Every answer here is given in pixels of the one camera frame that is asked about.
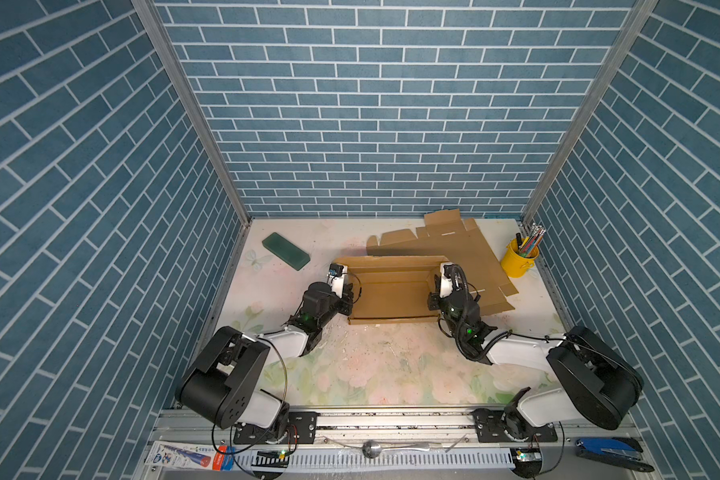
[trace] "brown cardboard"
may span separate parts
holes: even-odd
[[[352,307],[350,325],[437,322],[437,311],[427,308],[434,292],[434,275],[445,256],[343,256],[333,261],[346,265],[352,291],[362,294]]]
[[[443,255],[461,265],[467,280],[480,293],[480,314],[514,310],[506,296],[518,289],[501,269],[499,260],[473,218],[461,219],[459,210],[440,210],[424,216],[426,226],[396,230],[368,238],[369,255]]]

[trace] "wall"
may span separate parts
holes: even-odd
[[[648,381],[671,478],[720,478],[720,0],[661,0],[545,200],[577,322]]]
[[[254,216],[518,216],[633,1],[157,5]]]
[[[0,479],[134,471],[238,228],[128,0],[0,0]]]

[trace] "metal spoon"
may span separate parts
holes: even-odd
[[[429,452],[430,445],[428,443],[411,443],[407,445],[395,445],[393,447],[382,447],[375,440],[367,440],[362,444],[362,454],[366,458],[376,458],[380,456],[384,450],[418,450],[420,452]]]

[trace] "yellow pencil holder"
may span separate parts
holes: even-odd
[[[539,255],[539,247],[535,246],[530,252],[528,258],[518,255],[518,241],[512,239],[507,245],[507,253],[501,259],[501,268],[507,272],[507,275],[518,278],[525,275],[526,270],[534,265],[536,257]]]

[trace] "open cardboard box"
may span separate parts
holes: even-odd
[[[437,256],[343,256],[334,260],[354,275],[352,291],[362,294],[352,307],[350,325],[437,322],[437,311],[427,308],[434,292],[434,275],[448,258]]]
[[[368,255],[445,256],[461,265],[469,283],[480,293],[481,315],[514,310],[505,297],[518,289],[502,270],[474,218],[462,220],[459,210],[440,210],[425,215],[424,223],[426,226],[417,228],[415,234],[404,229],[382,234],[381,239],[371,236],[366,245]]]

